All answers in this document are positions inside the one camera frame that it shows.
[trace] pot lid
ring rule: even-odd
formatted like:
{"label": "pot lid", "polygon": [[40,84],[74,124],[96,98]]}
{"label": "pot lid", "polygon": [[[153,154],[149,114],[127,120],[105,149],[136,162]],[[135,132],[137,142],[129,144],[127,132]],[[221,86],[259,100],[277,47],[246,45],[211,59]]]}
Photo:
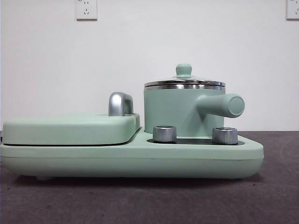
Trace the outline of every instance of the pot lid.
{"label": "pot lid", "polygon": [[176,85],[176,84],[188,84],[188,85],[216,85],[225,87],[225,83],[210,81],[202,77],[195,77],[191,75],[192,67],[190,64],[178,64],[176,67],[177,75],[167,80],[160,80],[149,82],[144,87],[155,85]]}

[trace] appliance base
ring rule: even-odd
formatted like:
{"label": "appliance base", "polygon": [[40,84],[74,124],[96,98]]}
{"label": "appliance base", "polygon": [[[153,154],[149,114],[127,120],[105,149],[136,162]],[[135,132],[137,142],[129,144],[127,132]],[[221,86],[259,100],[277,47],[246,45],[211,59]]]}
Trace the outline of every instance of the appliance base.
{"label": "appliance base", "polygon": [[12,172],[51,177],[178,177],[238,179],[255,174],[263,146],[238,136],[243,145],[186,145],[147,142],[152,134],[137,131],[132,139],[110,146],[17,146],[1,148],[2,163]]}

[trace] silver knob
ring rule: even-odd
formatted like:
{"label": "silver knob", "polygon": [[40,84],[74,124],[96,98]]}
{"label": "silver knob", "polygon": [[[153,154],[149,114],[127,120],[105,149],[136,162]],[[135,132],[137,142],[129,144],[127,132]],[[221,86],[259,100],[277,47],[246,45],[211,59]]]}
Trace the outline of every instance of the silver knob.
{"label": "silver knob", "polygon": [[177,129],[174,126],[154,126],[153,140],[172,142],[177,140]]}
{"label": "silver knob", "polygon": [[233,145],[238,143],[238,131],[232,127],[213,128],[212,141],[218,144]]}

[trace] metal rim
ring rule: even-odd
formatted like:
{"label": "metal rim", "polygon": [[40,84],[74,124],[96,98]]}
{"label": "metal rim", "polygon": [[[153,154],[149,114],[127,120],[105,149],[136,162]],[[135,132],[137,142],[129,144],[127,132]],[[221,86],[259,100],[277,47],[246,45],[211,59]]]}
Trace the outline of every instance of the metal rim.
{"label": "metal rim", "polygon": [[164,80],[146,83],[144,87],[156,86],[156,85],[174,85],[174,84],[189,84],[189,85],[216,85],[225,87],[225,83],[216,81],[203,81],[203,80],[193,80],[193,79],[174,79],[174,80]]}
{"label": "metal rim", "polygon": [[174,85],[153,85],[144,88],[144,90],[175,90],[175,89],[225,90],[225,87],[218,86],[218,85],[174,84]]}

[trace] lid knob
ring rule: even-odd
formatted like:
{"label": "lid knob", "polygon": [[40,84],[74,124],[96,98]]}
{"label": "lid knob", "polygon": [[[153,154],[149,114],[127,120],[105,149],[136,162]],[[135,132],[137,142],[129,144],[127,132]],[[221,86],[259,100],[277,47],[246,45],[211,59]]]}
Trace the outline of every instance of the lid knob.
{"label": "lid knob", "polygon": [[177,78],[191,78],[192,67],[190,64],[178,64],[176,72]]}

